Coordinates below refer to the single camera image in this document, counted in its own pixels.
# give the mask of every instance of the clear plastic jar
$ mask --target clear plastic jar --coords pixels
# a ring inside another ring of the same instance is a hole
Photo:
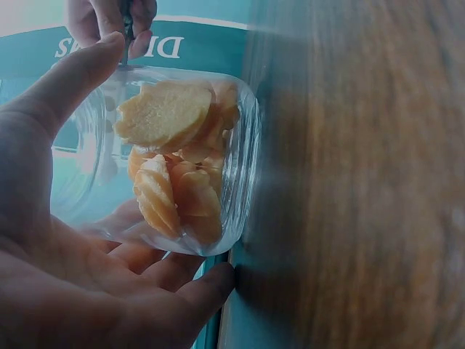
[[[222,237],[213,244],[200,244],[189,234],[188,227],[182,229],[179,238],[170,239],[155,229],[148,230],[142,215],[132,221],[118,217],[119,207],[135,200],[127,174],[132,146],[123,144],[113,131],[120,118],[116,108],[139,94],[142,84],[164,80],[227,80],[238,86],[240,118],[227,140],[223,168]],[[173,68],[120,67],[86,98],[58,134],[57,139],[65,140],[69,147],[56,142],[52,149],[52,214],[74,228],[114,241],[138,241],[166,251],[203,256],[226,252],[240,238],[248,218],[260,139],[259,118],[254,94],[232,76]]]

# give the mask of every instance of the hand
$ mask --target hand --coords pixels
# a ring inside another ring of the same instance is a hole
[[[89,47],[114,31],[124,33],[120,10],[123,1],[127,0],[67,0],[67,27],[79,46]],[[133,59],[148,50],[156,0],[133,0],[130,12],[135,40],[129,47],[129,59]]]
[[[81,49],[0,108],[0,348],[188,348],[233,289],[225,263],[92,242],[56,217],[51,144],[121,59],[119,33]]]

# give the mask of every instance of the letter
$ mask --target letter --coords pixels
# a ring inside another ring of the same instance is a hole
[[[163,47],[170,40],[174,40],[173,52],[171,54],[168,54],[168,53],[164,52]],[[168,36],[167,38],[164,38],[163,40],[160,40],[160,42],[158,43],[158,46],[157,46],[157,53],[161,57],[165,57],[165,58],[179,58],[179,46],[181,44],[181,40],[184,40],[184,38],[182,38],[180,36]]]
[[[78,49],[80,49],[81,47],[79,46],[78,42],[75,40],[73,42],[73,46],[71,47],[71,50],[70,50],[70,53],[73,53],[75,51],[77,51]]]
[[[153,57],[153,49],[155,48],[155,41],[157,41],[158,38],[159,36],[152,36],[150,38],[150,43],[148,44],[148,50],[147,50],[147,53],[144,55],[144,57]]]
[[[61,58],[68,53],[68,48],[66,47],[65,43],[70,44],[71,43],[71,38],[64,38],[58,43],[58,47],[60,48],[61,51],[55,51],[55,58]]]

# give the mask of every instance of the snack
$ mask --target snack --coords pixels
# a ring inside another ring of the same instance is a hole
[[[156,156],[156,153],[140,153],[135,147],[132,147],[128,157],[128,176],[134,182],[137,171],[148,159]]]
[[[114,128],[124,142],[158,153],[172,153],[198,133],[211,99],[211,91],[196,84],[145,84],[137,96],[118,107],[122,119]]]
[[[230,81],[216,81],[212,84],[216,104],[222,115],[225,129],[232,129],[239,120],[238,87]]]
[[[182,227],[200,244],[221,238],[225,135],[238,120],[237,99],[227,81],[162,81],[118,107],[115,130],[136,145],[128,174],[139,210],[166,237],[179,238]]]
[[[173,188],[179,216],[219,216],[218,195],[210,185],[210,176],[202,169],[187,172]]]
[[[200,244],[213,244],[221,238],[222,227],[219,215],[210,217],[184,216],[182,224]]]
[[[142,215],[152,228],[169,238],[179,237],[179,217],[162,155],[142,164],[134,179],[134,194]]]
[[[239,119],[237,86],[228,81],[213,83],[214,103],[199,133],[184,146],[179,155],[187,161],[200,163],[212,151],[222,151],[223,131],[232,129]]]
[[[223,179],[223,164],[225,156],[221,152],[213,152],[208,158],[201,162],[201,168],[210,176],[210,185],[215,190],[218,198],[221,198]]]

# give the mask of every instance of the wood grain surface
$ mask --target wood grain surface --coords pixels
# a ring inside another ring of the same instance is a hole
[[[465,1],[257,0],[219,347],[465,348]]]

